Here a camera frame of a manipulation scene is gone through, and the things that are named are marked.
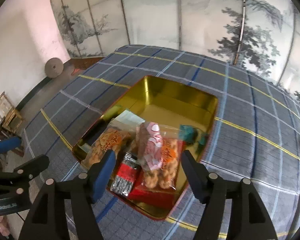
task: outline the red label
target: red label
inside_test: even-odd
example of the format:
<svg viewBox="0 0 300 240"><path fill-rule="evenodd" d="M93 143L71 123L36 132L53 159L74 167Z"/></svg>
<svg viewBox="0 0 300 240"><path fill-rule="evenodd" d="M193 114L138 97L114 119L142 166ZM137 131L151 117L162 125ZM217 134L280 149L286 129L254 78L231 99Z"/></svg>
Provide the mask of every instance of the red label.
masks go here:
<svg viewBox="0 0 300 240"><path fill-rule="evenodd" d="M133 169L127 164L121 163L117 176L133 183L137 180L138 170Z"/></svg>

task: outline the pink object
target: pink object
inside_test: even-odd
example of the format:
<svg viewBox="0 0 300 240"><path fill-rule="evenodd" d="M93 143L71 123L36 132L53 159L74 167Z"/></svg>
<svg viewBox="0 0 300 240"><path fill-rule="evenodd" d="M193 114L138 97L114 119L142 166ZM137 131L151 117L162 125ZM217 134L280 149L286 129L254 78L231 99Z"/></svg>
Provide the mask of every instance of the pink object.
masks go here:
<svg viewBox="0 0 300 240"><path fill-rule="evenodd" d="M145 171L157 170L162 166L162 136L159 125L155 122L144 122L139 131L140 147L138 160Z"/></svg>

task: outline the bolt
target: bolt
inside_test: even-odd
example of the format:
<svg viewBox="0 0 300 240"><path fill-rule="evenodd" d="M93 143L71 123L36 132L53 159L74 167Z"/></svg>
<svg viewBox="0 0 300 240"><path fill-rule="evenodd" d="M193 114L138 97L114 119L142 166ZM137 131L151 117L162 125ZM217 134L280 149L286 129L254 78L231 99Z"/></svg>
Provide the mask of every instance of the bolt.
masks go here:
<svg viewBox="0 0 300 240"><path fill-rule="evenodd" d="M79 177L79 179L85 179L86 177L88 177L88 174L83 172L83 173L80 173L78 177Z"/></svg>
<svg viewBox="0 0 300 240"><path fill-rule="evenodd" d="M51 184L53 184L54 183L54 180L53 179L47 179L46 180L46 184L47 185L51 185Z"/></svg>
<svg viewBox="0 0 300 240"><path fill-rule="evenodd" d="M18 188L18 189L16 190L16 192L17 192L17 194L19 194L19 195L22 194L22 193L23 193L23 188L21 188L21 187Z"/></svg>
<svg viewBox="0 0 300 240"><path fill-rule="evenodd" d="M212 172L212 173L209 174L209 178L210 179L216 179L216 178L218 178L218 175Z"/></svg>
<svg viewBox="0 0 300 240"><path fill-rule="evenodd" d="M249 185L249 184L251 183L251 180L250 180L250 179L247 179L247 178L244 178L244 179L242 180L242 182L243 182L244 184Z"/></svg>

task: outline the wooden chair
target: wooden chair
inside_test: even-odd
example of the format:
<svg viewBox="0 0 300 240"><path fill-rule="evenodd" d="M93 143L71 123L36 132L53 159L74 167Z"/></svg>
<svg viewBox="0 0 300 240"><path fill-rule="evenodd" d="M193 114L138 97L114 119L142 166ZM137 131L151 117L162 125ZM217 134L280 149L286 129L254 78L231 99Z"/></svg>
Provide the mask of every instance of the wooden chair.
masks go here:
<svg viewBox="0 0 300 240"><path fill-rule="evenodd" d="M0 95L0 119L3 117L5 117L3 127L7 127L13 133L17 131L18 127L24 121L19 111L14 108L13 104L5 95L5 92ZM18 122L12 127L12 121L17 120L17 118L19 119Z"/></svg>

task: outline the floor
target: floor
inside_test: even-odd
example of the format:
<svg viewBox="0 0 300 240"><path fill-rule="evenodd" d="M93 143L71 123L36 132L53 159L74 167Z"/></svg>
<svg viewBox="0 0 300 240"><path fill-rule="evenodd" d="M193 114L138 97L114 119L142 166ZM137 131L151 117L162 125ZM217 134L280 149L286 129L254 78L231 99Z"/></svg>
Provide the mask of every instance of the floor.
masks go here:
<svg viewBox="0 0 300 240"><path fill-rule="evenodd" d="M224 179L251 178L280 240L299 227L300 106L289 95L252 73L212 58L142 45L117 49L77 78L71 72L65 69L22 109L27 118L20 129L25 157L8 155L8 162L15 165L39 154L49 157L50 166L42 179L36 179L38 187L48 178L64 181L82 172L71 145L127 88L145 75L156 75L218 97L215 126L202 163ZM32 185L31 197L37 185ZM169 219L162 221L153 221L114 198L105 192L93 205L96 217L102 214L99 227L105 239L190 240L204 209L189 188ZM228 229L230 206L226 203L220 239ZM69 228L75 233L71 207L66 210ZM17 236L22 221L10 216Z"/></svg>
<svg viewBox="0 0 300 240"><path fill-rule="evenodd" d="M48 84L46 84L22 108L21 115L24 117L25 122L23 122L22 125L18 128L17 131L18 134L21 135L23 129L35 117L37 112L40 111L40 109L43 108L55 96L55 94L60 91L60 89L62 89L71 80L74 80L77 77L77 75L79 75L82 72L82 71L78 71L74 75L71 75L73 71L74 71L73 65L65 66L61 75L52 79ZM6 162L8 163L8 165L6 165L4 171L12 172L14 168L23 164L25 162L25 159L9 151L6 156ZM35 180L32 180L30 182L30 189L29 189L31 202L34 201L38 192L39 192L39 188ZM19 212L19 214L22 216L23 219L25 219L28 214L28 210ZM15 239L18 239L21 231L21 227L23 225L23 221L17 214L10 214L7 216L7 218L10 225L11 234ZM69 231L69 234L71 240L77 239L77 237L71 231Z"/></svg>

